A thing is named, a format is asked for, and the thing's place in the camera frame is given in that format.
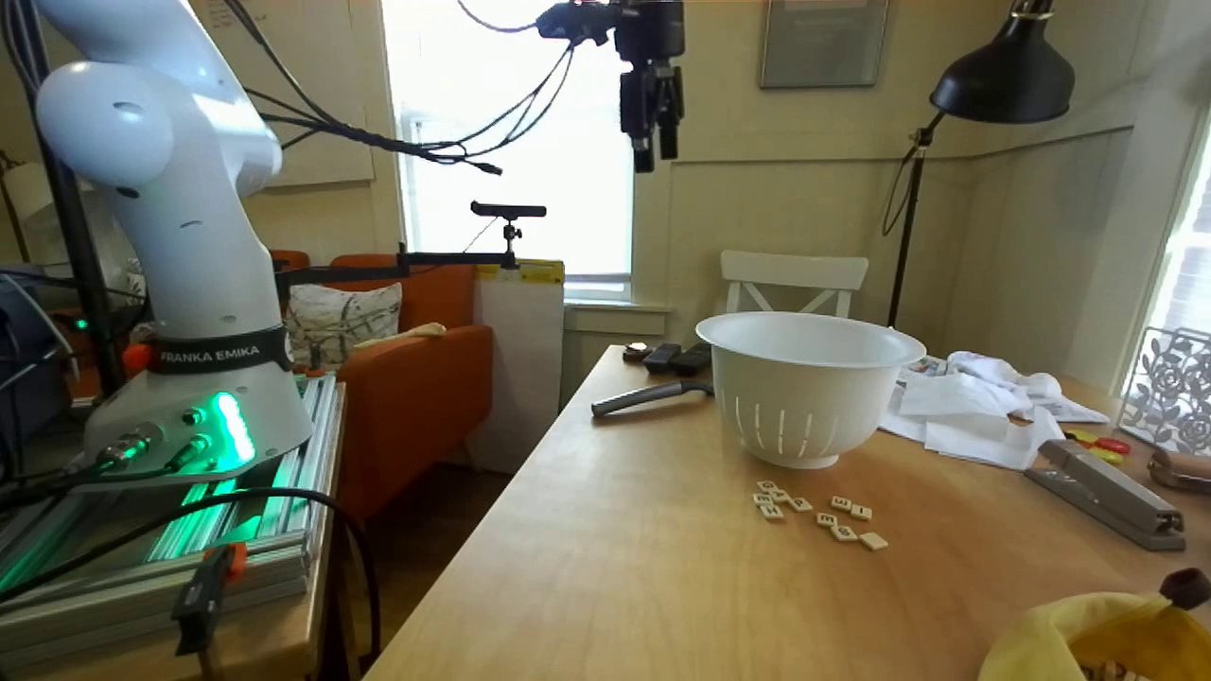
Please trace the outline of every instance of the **floor lamp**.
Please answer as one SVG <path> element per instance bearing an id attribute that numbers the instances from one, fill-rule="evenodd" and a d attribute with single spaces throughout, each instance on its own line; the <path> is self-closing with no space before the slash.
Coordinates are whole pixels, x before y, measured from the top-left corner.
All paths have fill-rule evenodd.
<path id="1" fill-rule="evenodd" d="M 910 192 L 901 211 L 906 224 L 901 224 L 890 324 L 897 324 L 901 317 L 910 245 L 912 245 L 912 224 L 917 224 L 917 202 L 919 202 L 919 177 L 925 177 L 925 153 L 932 147 L 937 120 L 965 119 L 965 120 L 997 120 L 997 125 L 1030 125 L 1030 120 L 1051 120 L 1069 115 L 1075 71 L 1046 42 L 1047 20 L 1051 20 L 1051 0 L 1014 0 L 1011 20 L 1001 26 L 1001 34 L 985 49 L 953 61 L 941 71 L 932 96 L 937 115 L 932 125 L 925 125 L 912 136 L 912 147 L 901 159 L 901 171 L 910 166 Z"/>

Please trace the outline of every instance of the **plastic bowl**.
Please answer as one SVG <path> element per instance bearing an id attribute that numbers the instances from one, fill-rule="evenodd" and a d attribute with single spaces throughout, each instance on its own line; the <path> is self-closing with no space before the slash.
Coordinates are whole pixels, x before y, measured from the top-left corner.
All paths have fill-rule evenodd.
<path id="1" fill-rule="evenodd" d="M 717 403 L 743 449 L 789 468 L 828 468 L 862 447 L 925 343 L 890 324 L 743 312 L 703 317 Z"/>

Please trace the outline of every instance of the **black lamp shade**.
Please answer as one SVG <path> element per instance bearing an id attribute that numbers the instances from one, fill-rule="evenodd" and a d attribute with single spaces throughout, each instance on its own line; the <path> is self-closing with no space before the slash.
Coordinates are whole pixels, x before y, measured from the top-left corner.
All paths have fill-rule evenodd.
<path id="1" fill-rule="evenodd" d="M 1069 115 L 1072 63 L 1046 42 L 1046 20 L 1011 15 L 993 44 L 953 61 L 932 104 L 968 120 L 1047 120 Z"/>

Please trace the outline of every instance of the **white chair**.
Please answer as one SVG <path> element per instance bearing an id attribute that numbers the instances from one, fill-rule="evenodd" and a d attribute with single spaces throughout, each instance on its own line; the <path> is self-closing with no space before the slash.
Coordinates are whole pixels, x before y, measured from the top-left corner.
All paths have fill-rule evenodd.
<path id="1" fill-rule="evenodd" d="M 721 254 L 727 282 L 727 312 L 743 312 L 747 300 L 771 312 L 762 287 L 806 287 L 818 292 L 803 312 L 815 314 L 833 300 L 833 314 L 847 317 L 850 295 L 862 287 L 868 259 L 799 259 L 799 254 Z"/>

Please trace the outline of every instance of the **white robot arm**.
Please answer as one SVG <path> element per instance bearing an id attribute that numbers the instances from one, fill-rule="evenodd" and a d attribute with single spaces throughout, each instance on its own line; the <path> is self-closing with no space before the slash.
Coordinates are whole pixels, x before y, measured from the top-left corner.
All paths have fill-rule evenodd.
<path id="1" fill-rule="evenodd" d="M 307 439 L 285 369 L 269 249 L 242 192 L 282 145 L 187 0 L 38 0 L 83 53 L 38 89 L 38 129 L 110 192 L 143 265 L 157 358 L 89 425 L 89 449 L 141 442 L 125 474 L 223 478 Z"/>

